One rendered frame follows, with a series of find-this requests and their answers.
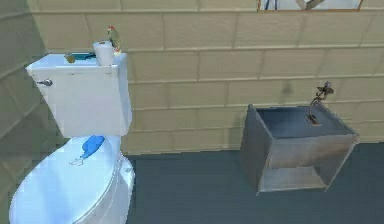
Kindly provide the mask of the blue spray bottle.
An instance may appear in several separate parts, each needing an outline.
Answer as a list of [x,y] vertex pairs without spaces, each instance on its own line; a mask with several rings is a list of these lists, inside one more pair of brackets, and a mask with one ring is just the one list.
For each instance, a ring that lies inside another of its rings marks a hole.
[[81,166],[83,161],[93,155],[104,143],[104,136],[90,136],[82,145],[83,154],[73,160],[71,165]]

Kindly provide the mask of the white toilet paper roll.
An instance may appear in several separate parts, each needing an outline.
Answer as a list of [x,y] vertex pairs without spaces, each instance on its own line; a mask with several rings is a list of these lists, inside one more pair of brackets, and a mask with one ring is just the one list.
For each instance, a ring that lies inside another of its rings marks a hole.
[[99,66],[110,66],[114,63],[114,48],[110,41],[96,41],[93,48]]

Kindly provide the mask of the grey metal sink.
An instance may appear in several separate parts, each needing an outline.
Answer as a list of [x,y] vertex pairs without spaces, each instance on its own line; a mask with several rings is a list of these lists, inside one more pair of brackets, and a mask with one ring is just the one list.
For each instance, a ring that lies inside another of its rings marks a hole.
[[359,134],[323,105],[257,108],[250,104],[240,147],[257,192],[328,190]]

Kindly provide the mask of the teal flat dish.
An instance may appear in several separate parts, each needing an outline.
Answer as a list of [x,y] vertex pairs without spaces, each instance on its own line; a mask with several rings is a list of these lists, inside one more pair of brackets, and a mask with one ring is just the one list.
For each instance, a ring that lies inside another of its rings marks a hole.
[[88,60],[91,58],[95,58],[96,54],[94,52],[88,52],[88,53],[67,53],[64,55],[64,58],[67,60],[68,63],[75,63],[79,60]]

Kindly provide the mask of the dark metal faucet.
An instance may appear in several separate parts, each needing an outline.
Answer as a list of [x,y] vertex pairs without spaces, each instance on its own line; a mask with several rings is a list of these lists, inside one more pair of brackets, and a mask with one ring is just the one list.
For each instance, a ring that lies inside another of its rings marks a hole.
[[320,126],[320,122],[317,120],[316,116],[313,113],[313,109],[316,104],[321,104],[323,100],[327,98],[329,94],[333,94],[334,89],[331,87],[331,82],[326,81],[323,86],[317,87],[317,92],[315,94],[315,97],[312,99],[308,113],[305,115],[306,120],[309,122],[312,126]]

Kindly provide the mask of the wood framed wall mirror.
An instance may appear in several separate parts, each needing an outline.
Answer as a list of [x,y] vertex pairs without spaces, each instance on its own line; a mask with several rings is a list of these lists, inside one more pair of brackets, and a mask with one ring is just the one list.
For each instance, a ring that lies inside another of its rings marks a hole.
[[356,11],[364,0],[256,0],[258,11]]

